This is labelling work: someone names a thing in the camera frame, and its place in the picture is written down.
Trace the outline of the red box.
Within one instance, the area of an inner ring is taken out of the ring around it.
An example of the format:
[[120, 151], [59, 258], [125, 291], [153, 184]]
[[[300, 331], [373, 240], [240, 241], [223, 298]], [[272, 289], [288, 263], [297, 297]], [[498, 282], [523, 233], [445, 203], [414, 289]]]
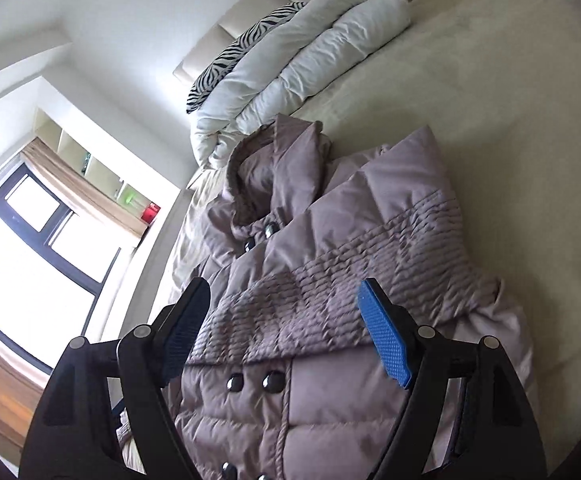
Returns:
[[144, 208], [142, 215], [141, 215], [141, 219], [146, 224], [152, 224], [155, 221], [157, 214], [159, 214], [159, 211], [160, 211], [160, 207], [157, 204], [149, 203]]

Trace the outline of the mauve quilted puffer coat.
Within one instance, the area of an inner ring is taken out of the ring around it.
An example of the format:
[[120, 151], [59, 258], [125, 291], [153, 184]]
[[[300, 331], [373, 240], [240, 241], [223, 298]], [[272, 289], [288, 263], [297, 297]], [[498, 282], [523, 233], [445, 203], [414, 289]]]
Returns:
[[211, 304], [164, 396], [205, 479], [364, 479], [405, 392], [356, 296], [375, 278], [449, 338], [499, 339], [534, 394], [532, 342], [504, 283], [473, 264], [432, 131], [330, 160], [319, 122], [281, 115], [236, 145], [197, 219]]

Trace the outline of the green stool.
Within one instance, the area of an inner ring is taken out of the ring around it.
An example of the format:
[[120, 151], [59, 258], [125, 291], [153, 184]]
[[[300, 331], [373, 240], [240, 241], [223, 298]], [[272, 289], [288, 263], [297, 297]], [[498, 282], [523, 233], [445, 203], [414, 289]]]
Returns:
[[141, 208], [144, 206], [144, 196], [131, 185], [125, 186], [119, 194], [118, 203], [124, 207]]

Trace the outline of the white built-in shelf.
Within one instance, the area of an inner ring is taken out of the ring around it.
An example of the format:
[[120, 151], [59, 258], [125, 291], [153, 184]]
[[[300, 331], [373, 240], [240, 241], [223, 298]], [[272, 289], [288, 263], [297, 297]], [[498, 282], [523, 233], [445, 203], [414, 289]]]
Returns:
[[[34, 114], [33, 132], [36, 134], [36, 138], [41, 139], [71, 169], [77, 171], [78, 174], [81, 174], [92, 185], [120, 205], [118, 203], [120, 191], [130, 184], [96, 159], [89, 151], [86, 151], [64, 128], [54, 122], [40, 108]], [[144, 206], [141, 208], [120, 206], [133, 214], [134, 217], [141, 219], [144, 208], [149, 203], [153, 203], [146, 196], [143, 200]]]

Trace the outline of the beige curtain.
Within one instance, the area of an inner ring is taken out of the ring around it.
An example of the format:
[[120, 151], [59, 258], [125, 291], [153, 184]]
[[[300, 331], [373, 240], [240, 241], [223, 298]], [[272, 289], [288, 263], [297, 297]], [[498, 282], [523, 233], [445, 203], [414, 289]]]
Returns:
[[100, 222], [128, 244], [140, 242], [147, 224], [71, 169], [41, 139], [30, 141], [20, 154], [34, 175], [74, 212]]

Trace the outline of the black framed window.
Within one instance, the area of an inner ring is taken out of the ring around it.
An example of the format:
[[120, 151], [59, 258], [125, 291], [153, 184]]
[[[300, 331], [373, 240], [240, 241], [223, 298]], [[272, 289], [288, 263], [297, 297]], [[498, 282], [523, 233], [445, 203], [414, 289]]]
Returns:
[[121, 252], [26, 165], [0, 185], [0, 342], [51, 373], [83, 336]]

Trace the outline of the zebra print pillow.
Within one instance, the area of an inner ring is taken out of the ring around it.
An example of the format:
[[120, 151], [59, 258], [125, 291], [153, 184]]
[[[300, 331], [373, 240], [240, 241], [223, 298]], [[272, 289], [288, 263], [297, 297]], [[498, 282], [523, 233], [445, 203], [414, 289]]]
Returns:
[[190, 92], [188, 92], [186, 113], [193, 114], [195, 110], [198, 110], [210, 96], [211, 91], [234, 70], [237, 63], [259, 41], [278, 26], [289, 22], [304, 7], [304, 1], [295, 1], [280, 6], [234, 39], [194, 81]]

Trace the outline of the beige bed with sheet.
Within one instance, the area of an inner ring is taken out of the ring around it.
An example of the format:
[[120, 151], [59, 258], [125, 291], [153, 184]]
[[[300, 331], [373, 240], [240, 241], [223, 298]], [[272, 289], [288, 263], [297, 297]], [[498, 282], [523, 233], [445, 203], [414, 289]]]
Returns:
[[[470, 261], [522, 308], [537, 384], [525, 393], [557, 474], [581, 441], [581, 3], [409, 0], [409, 12], [404, 32], [285, 116], [319, 122], [330, 160], [432, 131]], [[195, 195], [175, 294], [228, 161]]]

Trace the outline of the white folded duvet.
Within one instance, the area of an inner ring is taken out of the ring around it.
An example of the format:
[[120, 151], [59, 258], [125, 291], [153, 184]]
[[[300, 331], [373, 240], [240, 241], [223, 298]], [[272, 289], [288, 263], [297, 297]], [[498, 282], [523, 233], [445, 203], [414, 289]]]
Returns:
[[219, 169], [240, 139], [290, 115], [411, 24], [409, 0], [304, 0], [193, 114], [199, 167]]

